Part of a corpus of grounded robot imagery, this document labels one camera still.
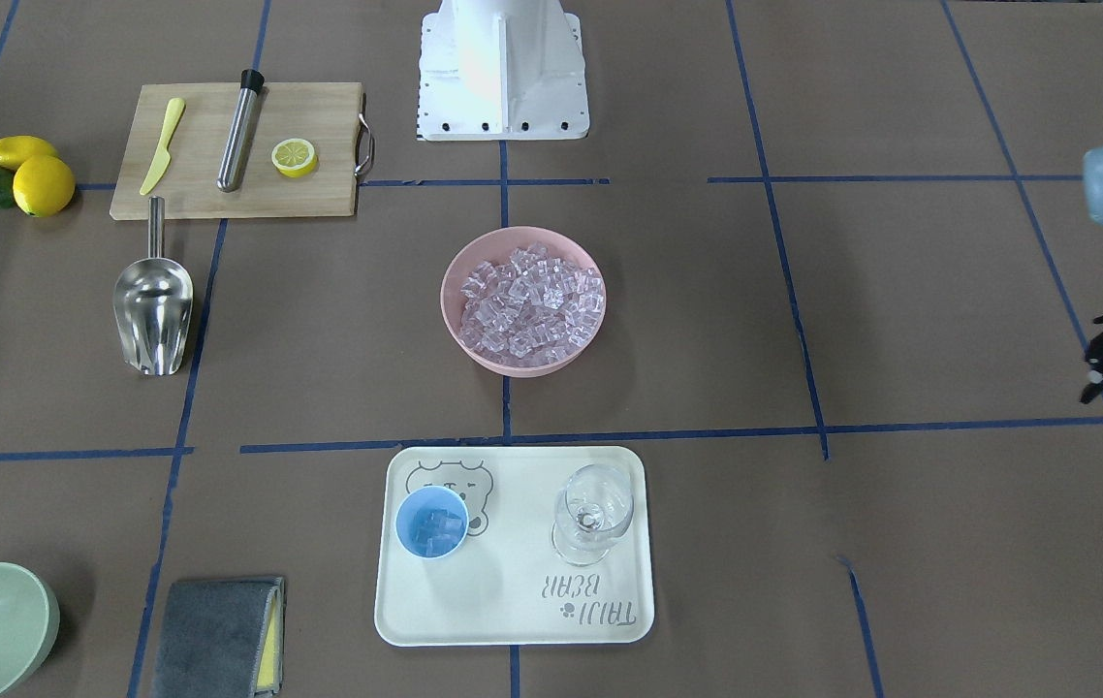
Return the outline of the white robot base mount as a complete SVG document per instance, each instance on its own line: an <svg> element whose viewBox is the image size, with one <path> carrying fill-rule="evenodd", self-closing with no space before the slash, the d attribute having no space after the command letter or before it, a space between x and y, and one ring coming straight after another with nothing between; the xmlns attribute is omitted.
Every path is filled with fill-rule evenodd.
<svg viewBox="0 0 1103 698"><path fill-rule="evenodd" d="M590 128L582 24L559 1L442 1L422 17L418 139L572 141Z"/></svg>

